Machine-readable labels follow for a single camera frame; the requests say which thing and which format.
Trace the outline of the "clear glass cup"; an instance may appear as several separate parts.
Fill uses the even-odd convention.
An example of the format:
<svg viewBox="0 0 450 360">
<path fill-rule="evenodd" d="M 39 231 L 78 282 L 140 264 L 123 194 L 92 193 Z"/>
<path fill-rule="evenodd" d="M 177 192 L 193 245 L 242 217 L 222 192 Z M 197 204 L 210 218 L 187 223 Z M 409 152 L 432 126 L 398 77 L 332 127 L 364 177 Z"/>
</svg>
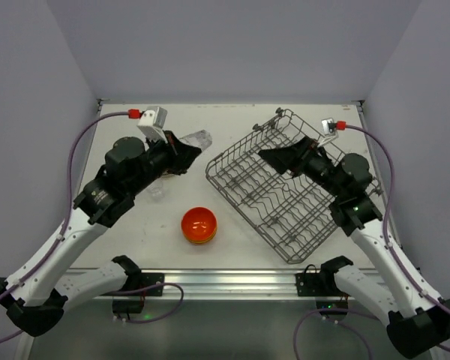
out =
<svg viewBox="0 0 450 360">
<path fill-rule="evenodd" d="M 166 182 L 161 178 L 153 181 L 145 190 L 149 198 L 155 202 L 161 201 L 168 194 Z"/>
<path fill-rule="evenodd" d="M 204 152 L 212 145 L 212 135 L 207 130 L 198 130 L 179 139 L 182 143 L 194 146 Z"/>
</svg>

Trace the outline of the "grey wire dish rack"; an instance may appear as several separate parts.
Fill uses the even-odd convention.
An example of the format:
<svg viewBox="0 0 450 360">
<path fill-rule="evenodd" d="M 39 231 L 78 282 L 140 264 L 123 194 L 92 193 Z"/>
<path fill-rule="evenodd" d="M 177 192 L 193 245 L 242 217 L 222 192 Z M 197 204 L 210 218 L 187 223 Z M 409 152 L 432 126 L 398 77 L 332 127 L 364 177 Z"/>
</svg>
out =
<svg viewBox="0 0 450 360">
<path fill-rule="evenodd" d="M 224 264 L 231 268 L 304 268 L 344 255 L 370 263 L 332 221 L 332 197 L 308 178 L 277 174 L 258 153 L 319 139 L 323 119 L 360 122 L 353 105 L 224 106 L 211 127 L 205 167 L 212 187 Z"/>
</svg>

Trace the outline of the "orange bowl back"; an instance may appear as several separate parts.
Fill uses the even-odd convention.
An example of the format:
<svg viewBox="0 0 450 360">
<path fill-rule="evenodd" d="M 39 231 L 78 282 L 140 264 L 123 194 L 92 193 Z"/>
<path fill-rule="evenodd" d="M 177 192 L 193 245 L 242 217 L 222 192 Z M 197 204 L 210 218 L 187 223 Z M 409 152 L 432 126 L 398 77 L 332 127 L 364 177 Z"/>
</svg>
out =
<svg viewBox="0 0 450 360">
<path fill-rule="evenodd" d="M 194 207 L 187 210 L 181 219 L 182 234 L 193 237 L 207 237 L 216 234 L 218 221 L 215 214 L 205 207 Z"/>
</svg>

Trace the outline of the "orange bowl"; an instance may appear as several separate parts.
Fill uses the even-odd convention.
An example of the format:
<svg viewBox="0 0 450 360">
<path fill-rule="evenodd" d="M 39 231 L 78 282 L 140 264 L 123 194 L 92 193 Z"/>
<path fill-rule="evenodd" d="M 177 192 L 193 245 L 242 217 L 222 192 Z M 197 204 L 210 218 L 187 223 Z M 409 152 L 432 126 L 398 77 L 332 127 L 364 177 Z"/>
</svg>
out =
<svg viewBox="0 0 450 360">
<path fill-rule="evenodd" d="M 182 234 L 193 237 L 207 237 L 216 234 L 218 221 L 215 214 L 205 207 L 194 207 L 187 210 L 181 219 Z"/>
<path fill-rule="evenodd" d="M 192 245 L 205 245 L 205 244 L 211 242 L 212 240 L 213 240 L 213 238 L 207 238 L 207 239 L 203 239 L 203 240 L 187 238 L 187 241 L 189 243 L 191 243 Z"/>
</svg>

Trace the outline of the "orange bowl front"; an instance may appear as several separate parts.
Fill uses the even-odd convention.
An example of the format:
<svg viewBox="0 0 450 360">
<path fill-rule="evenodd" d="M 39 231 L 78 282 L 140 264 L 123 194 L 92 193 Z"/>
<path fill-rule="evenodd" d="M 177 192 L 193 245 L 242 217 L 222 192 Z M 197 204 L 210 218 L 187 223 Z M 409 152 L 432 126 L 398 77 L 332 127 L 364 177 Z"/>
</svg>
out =
<svg viewBox="0 0 450 360">
<path fill-rule="evenodd" d="M 187 238 L 187 241 L 189 243 L 191 243 L 192 245 L 205 245 L 205 244 L 211 242 L 212 240 L 213 240 L 213 238 L 207 238 L 207 239 L 203 239 L 203 240 Z"/>
</svg>

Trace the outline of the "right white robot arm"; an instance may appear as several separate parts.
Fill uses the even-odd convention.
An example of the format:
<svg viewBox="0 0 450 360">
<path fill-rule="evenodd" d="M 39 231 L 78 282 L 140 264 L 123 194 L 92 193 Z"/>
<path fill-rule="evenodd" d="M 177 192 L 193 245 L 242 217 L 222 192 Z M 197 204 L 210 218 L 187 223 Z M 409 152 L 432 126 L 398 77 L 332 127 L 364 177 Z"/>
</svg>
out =
<svg viewBox="0 0 450 360">
<path fill-rule="evenodd" d="M 258 155 L 277 173 L 306 176 L 332 195 L 328 208 L 333 221 L 363 251 L 385 283 L 380 286 L 352 260 L 338 256 L 320 266 L 317 275 L 325 289 L 352 296 L 366 307 L 407 359 L 450 339 L 450 299 L 422 277 L 388 233 L 382 213 L 367 193 L 373 176 L 365 157 L 348 153 L 334 163 L 308 136 L 294 145 L 260 150 Z"/>
</svg>

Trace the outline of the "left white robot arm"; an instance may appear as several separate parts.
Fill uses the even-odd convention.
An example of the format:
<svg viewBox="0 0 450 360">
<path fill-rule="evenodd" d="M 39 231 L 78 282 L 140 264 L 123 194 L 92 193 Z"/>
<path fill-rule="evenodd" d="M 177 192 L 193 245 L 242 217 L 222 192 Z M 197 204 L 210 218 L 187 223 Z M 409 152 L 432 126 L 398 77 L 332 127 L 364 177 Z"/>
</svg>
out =
<svg viewBox="0 0 450 360">
<path fill-rule="evenodd" d="M 203 148 L 177 138 L 143 142 L 118 139 L 105 154 L 93 180 L 73 201 L 62 225 L 34 256 L 8 277 L 0 277 L 0 305 L 11 322 L 32 337 L 45 334 L 66 311 L 107 293 L 133 291 L 140 284 L 139 266 L 125 255 L 76 280 L 64 274 L 80 254 L 134 207 L 136 196 L 164 173 L 188 171 Z"/>
</svg>

